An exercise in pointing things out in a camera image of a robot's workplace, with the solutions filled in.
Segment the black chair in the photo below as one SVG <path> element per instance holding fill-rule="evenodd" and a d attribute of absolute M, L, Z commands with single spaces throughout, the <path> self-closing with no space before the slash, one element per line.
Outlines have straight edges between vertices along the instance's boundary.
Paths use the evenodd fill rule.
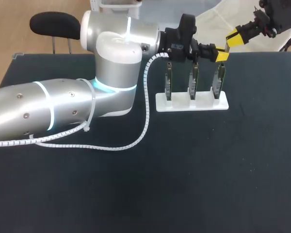
<path fill-rule="evenodd" d="M 39 35 L 52 37 L 53 53 L 55 54 L 55 37 L 68 39 L 71 54 L 70 39 L 80 39 L 80 22 L 72 15 L 63 12 L 42 12 L 30 19 L 30 29 Z"/>

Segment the white stand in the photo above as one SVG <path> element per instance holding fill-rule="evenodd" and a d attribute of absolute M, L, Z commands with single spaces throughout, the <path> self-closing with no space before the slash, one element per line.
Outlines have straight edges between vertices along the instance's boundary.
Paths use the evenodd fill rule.
<path fill-rule="evenodd" d="M 220 98 L 216 100 L 210 91 L 196 92 L 195 100 L 190 99 L 188 92 L 173 92 L 171 101 L 167 101 L 165 93 L 156 94 L 156 111 L 158 112 L 185 112 L 185 111 L 211 111 L 227 110 L 226 94 L 221 91 Z"/>

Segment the metal bolt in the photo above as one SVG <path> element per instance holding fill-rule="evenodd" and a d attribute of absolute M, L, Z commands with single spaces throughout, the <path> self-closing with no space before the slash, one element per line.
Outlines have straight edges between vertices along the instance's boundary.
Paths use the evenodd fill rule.
<path fill-rule="evenodd" d="M 146 52 L 146 51 L 149 50 L 149 47 L 146 46 L 146 45 L 143 45 L 141 49 L 142 49 L 143 52 Z"/>

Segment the black table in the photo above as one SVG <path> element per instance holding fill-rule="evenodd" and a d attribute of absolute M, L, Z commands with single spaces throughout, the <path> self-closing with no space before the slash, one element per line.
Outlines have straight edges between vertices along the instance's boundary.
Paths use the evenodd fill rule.
<path fill-rule="evenodd" d="M 17 56 L 1 86 L 91 79 L 94 66 L 92 55 Z M 174 68 L 184 91 L 190 64 Z M 232 54 L 226 68 L 229 110 L 157 113 L 165 62 L 155 62 L 149 130 L 128 151 L 0 148 L 0 233 L 291 233 L 291 53 Z M 200 69 L 206 90 L 215 65 Z M 145 120 L 141 77 L 128 115 L 57 142 L 134 141 Z"/>

